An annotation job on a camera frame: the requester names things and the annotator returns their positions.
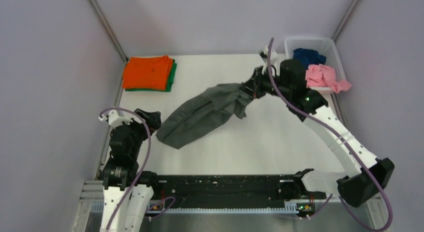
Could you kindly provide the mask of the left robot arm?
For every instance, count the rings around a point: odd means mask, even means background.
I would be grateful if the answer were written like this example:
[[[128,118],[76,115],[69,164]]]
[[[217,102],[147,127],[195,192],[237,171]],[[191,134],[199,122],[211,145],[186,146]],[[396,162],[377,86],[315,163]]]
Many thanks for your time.
[[[152,135],[162,125],[159,111],[106,108],[98,119],[112,128],[109,158],[102,170],[101,232],[138,232],[151,199],[160,194],[158,175],[138,163],[144,141],[151,149]]]

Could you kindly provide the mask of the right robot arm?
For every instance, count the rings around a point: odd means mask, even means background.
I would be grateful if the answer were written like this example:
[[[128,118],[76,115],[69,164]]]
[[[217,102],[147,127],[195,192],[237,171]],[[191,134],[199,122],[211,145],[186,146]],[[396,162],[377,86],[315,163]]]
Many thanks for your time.
[[[273,65],[257,67],[240,89],[253,99],[266,94],[283,98],[289,111],[313,130],[341,163],[343,172],[310,168],[297,172],[293,184],[297,197],[322,192],[358,208],[387,186],[394,163],[366,149],[339,121],[324,96],[307,87],[306,68],[299,60],[282,61],[279,73]]]

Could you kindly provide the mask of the grey t-shirt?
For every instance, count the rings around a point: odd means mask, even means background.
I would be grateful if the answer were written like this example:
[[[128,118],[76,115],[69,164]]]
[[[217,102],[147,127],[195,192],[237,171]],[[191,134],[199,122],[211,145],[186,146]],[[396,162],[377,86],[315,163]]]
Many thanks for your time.
[[[221,127],[232,116],[245,118],[254,98],[242,87],[242,83],[218,84],[187,100],[162,123],[157,139],[179,150]]]

